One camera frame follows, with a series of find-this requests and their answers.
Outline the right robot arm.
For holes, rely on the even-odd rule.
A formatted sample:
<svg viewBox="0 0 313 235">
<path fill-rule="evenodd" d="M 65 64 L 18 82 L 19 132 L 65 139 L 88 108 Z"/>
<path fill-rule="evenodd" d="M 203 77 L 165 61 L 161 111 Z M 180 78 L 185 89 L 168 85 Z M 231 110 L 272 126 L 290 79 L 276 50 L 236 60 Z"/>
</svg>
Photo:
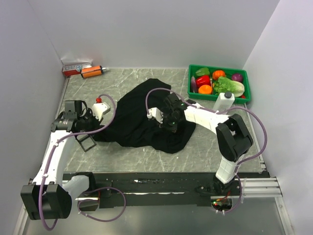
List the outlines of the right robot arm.
<svg viewBox="0 0 313 235">
<path fill-rule="evenodd" d="M 163 110 L 149 109 L 149 116 L 154 117 L 161 128 L 176 131 L 178 124 L 187 121 L 216 135 L 222 158 L 213 177 L 212 188 L 217 194 L 225 195 L 231 189 L 239 162 L 253 145 L 252 136 L 242 117 L 208 111 L 192 100 L 182 101 L 175 93 L 166 97 L 165 104 Z"/>
</svg>

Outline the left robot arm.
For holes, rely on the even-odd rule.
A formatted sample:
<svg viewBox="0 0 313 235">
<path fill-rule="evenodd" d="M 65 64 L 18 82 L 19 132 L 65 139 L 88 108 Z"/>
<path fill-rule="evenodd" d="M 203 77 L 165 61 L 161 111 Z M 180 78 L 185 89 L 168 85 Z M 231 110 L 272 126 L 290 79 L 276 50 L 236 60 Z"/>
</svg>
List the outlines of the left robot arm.
<svg viewBox="0 0 313 235">
<path fill-rule="evenodd" d="M 90 138 L 89 131 L 99 129 L 103 116 L 110 111 L 104 102 L 88 107 L 83 100 L 65 101 L 65 109 L 51 124 L 48 149 L 35 178 L 21 189 L 21 198 L 32 220 L 65 219 L 72 201 L 79 195 L 91 197 L 97 185 L 91 172 L 77 172 L 63 183 L 63 174 L 70 151 L 77 141 Z"/>
</svg>

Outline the black garment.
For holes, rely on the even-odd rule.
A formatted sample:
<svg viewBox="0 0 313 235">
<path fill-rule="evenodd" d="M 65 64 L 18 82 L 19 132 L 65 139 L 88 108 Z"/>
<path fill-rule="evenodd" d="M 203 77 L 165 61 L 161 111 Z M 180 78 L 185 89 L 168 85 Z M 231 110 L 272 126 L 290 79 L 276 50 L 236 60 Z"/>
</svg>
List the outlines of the black garment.
<svg viewBox="0 0 313 235">
<path fill-rule="evenodd" d="M 151 146 L 155 150 L 174 154 L 186 146 L 193 135 L 196 125 L 184 121 L 178 125 L 176 132 L 160 128 L 147 118 L 145 98 L 155 88 L 171 89 L 171 86 L 150 78 L 139 84 L 117 103 L 112 123 L 103 131 L 93 135 L 98 142 L 117 142 L 123 147 Z"/>
</svg>

